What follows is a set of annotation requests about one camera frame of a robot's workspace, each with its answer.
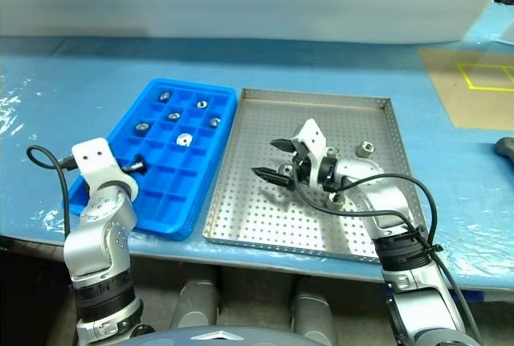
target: black handle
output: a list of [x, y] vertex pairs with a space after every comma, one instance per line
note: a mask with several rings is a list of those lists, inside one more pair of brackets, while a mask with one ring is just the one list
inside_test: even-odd
[[495, 151], [499, 155], [508, 157], [514, 163], [514, 138], [504, 137], [499, 139], [495, 145]]
[[294, 190], [294, 188], [295, 188], [295, 183], [290, 177], [281, 175], [281, 174], [277, 173], [274, 169], [259, 167], [259, 168], [252, 168], [251, 170], [254, 171], [254, 173], [258, 177], [267, 181], [268, 183], [279, 185], [279, 186], [285, 187], [289, 190]]

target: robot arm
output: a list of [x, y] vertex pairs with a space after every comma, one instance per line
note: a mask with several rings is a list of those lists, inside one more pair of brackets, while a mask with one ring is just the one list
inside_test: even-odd
[[[298, 183], [330, 192], [326, 208], [331, 214], [341, 210], [345, 195], [340, 192], [359, 179], [384, 173], [369, 158], [342, 159], [326, 139], [314, 119], [307, 120], [291, 139], [271, 143], [294, 153], [293, 165], [279, 172], [255, 168], [254, 173], [273, 184], [294, 190]], [[363, 143], [360, 156], [369, 157], [370, 143]], [[465, 334], [465, 327], [430, 251], [420, 242], [422, 227], [416, 226], [403, 192], [390, 179], [379, 178], [357, 186], [368, 211], [389, 211], [363, 219], [381, 263], [382, 275], [393, 295], [386, 303], [398, 344], [411, 346], [479, 346]], [[301, 189], [297, 189], [305, 200]], [[399, 216], [407, 217], [410, 227]]]
[[79, 226], [64, 243], [77, 314], [79, 345], [128, 338], [140, 322], [143, 306], [135, 295], [128, 237], [137, 222], [132, 200], [137, 183], [125, 174], [105, 139], [71, 149], [89, 187], [89, 202]]

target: perforated metal tray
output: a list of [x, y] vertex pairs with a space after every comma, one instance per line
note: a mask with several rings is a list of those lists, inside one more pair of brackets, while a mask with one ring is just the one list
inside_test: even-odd
[[[290, 162], [291, 154], [270, 141], [291, 137], [308, 118], [316, 120], [327, 145], [339, 148], [343, 157], [355, 157], [356, 146], [371, 141], [373, 159], [386, 172], [410, 174], [390, 99], [244, 89], [203, 235], [217, 243], [375, 262], [361, 219], [319, 213], [251, 171]], [[424, 226], [414, 187], [397, 184], [414, 219]], [[310, 196], [318, 203], [324, 200], [321, 193]]]

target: cardboard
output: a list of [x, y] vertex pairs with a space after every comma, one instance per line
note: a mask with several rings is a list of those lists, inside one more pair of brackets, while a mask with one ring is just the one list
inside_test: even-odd
[[514, 54], [418, 52], [455, 127], [514, 131]]

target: black cable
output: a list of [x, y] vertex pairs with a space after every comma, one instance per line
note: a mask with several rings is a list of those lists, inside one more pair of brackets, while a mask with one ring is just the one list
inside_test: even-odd
[[417, 185], [421, 189], [421, 191], [423, 191], [423, 193], [425, 194], [426, 199], [428, 201], [428, 205], [430, 206], [431, 222], [430, 222], [430, 230], [428, 232], [427, 241], [430, 243], [430, 245], [432, 245], [434, 242], [435, 231], [437, 230], [437, 221], [438, 221], [437, 208], [435, 206], [435, 201], [434, 201], [434, 198], [432, 197], [432, 194], [430, 193], [428, 188], [423, 183], [420, 182], [420, 180], [418, 180], [412, 176], [404, 175], [402, 173], [380, 173], [378, 175], [373, 175], [370, 177], [366, 177], [366, 178], [354, 181], [350, 185], [341, 187], [340, 191], [344, 192], [347, 189], [357, 187], [358, 185], [361, 185], [362, 183], [366, 183], [367, 181], [372, 181], [372, 180], [380, 179], [383, 177], [396, 177], [398, 179], [410, 181], [411, 183], [414, 183], [415, 185]]
[[[38, 151], [43, 153], [51, 161], [53, 165], [45, 164], [34, 157], [32, 151]], [[64, 177], [64, 171], [59, 164], [59, 160], [54, 156], [52, 152], [40, 145], [31, 145], [27, 148], [28, 158], [37, 166], [45, 169], [55, 169], [59, 176], [59, 183], [61, 185], [61, 193], [63, 194], [63, 220], [64, 220], [64, 239], [70, 234], [70, 202], [67, 195], [67, 184], [66, 177]]]
[[[383, 175], [399, 175], [399, 176], [390, 176], [390, 177], [399, 177], [399, 178], [408, 177], [406, 175], [401, 175], [399, 173], [383, 173], [382, 175], [375, 175], [375, 176], [371, 176], [371, 177], [366, 177], [359, 181], [355, 181], [351, 185], [347, 185], [346, 187], [344, 187], [344, 189], [342, 189], [342, 190], [350, 189], [354, 186], [360, 185], [367, 181], [371, 181], [378, 177], [387, 177], [387, 176], [383, 176]], [[384, 215], [393, 215], [393, 216], [399, 217], [406, 224], [408, 230], [412, 234], [414, 234], [416, 236], [416, 239], [419, 240], [420, 243], [425, 247], [425, 249], [430, 252], [431, 258], [438, 265], [438, 267], [442, 270], [443, 274], [447, 277], [448, 282], [450, 283], [451, 287], [455, 291], [455, 294], [457, 295], [457, 298], [459, 299], [460, 306], [461, 306], [464, 316], [466, 317], [466, 320], [469, 324], [471, 332], [473, 333], [473, 336], [475, 337], [475, 340], [479, 344], [482, 344], [482, 336], [480, 335], [480, 331], [478, 329], [478, 326], [476, 325], [475, 318], [473, 317], [473, 314], [471, 313], [471, 310], [470, 310], [469, 306], [467, 305], [467, 301], [464, 298], [464, 295], [463, 295], [462, 291], [460, 290], [460, 287], [457, 285], [457, 283], [453, 279], [453, 276], [451, 275], [451, 273], [447, 269], [447, 267], [444, 265], [441, 258], [434, 252], [434, 247], [421, 235], [421, 233], [418, 230], [416, 230], [416, 228], [413, 226], [413, 224], [410, 222], [410, 220], [404, 214], [402, 214], [401, 212], [398, 212], [398, 211], [393, 211], [393, 210], [360, 211], [360, 212], [331, 210], [329, 208], [325, 208], [323, 206], [317, 205], [316, 203], [311, 201], [307, 197], [307, 195], [305, 195], [304, 191], [301, 189], [301, 184], [298, 180], [298, 163], [295, 160], [293, 160], [293, 162], [292, 162], [292, 178], [295, 183], [295, 189], [296, 189], [296, 192], [298, 193], [298, 195], [301, 197], [301, 199], [306, 204], [311, 206], [314, 210], [318, 210], [320, 212], [324, 212], [326, 214], [331, 214], [331, 215], [336, 215], [336, 216], [349, 216], [349, 217], [356, 217], [356, 218], [370, 218], [373, 216], [384, 216]], [[419, 180], [414, 179], [413, 177], [412, 178], [408, 177], [406, 180], [411, 180], [416, 185], [420, 185], [420, 188], [423, 189], [423, 192], [425, 192], [425, 190], [427, 191], [427, 192], [425, 192], [425, 195], [427, 196], [427, 198], [431, 201], [434, 200], [432, 198], [430, 192], [428, 192], [428, 189]]]

